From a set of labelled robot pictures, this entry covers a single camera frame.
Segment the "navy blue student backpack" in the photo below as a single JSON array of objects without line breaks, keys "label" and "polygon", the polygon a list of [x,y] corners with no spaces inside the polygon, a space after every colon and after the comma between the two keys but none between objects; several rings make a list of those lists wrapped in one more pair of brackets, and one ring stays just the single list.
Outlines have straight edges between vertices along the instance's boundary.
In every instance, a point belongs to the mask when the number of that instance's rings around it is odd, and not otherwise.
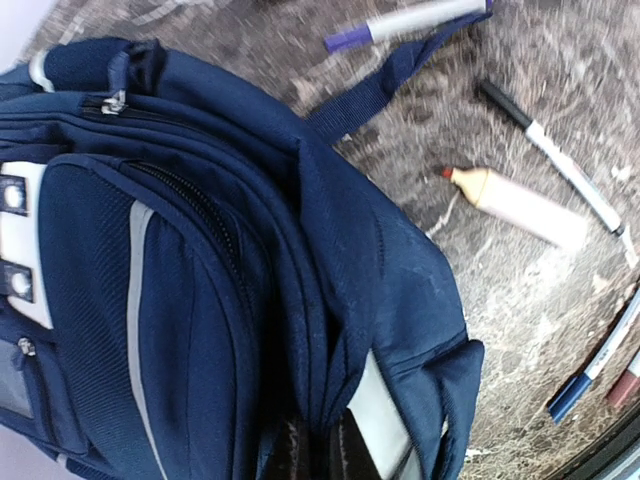
[{"label": "navy blue student backpack", "polygon": [[484,359],[335,144],[453,34],[301,118],[157,41],[1,77],[1,422],[85,479],[455,479]]}]

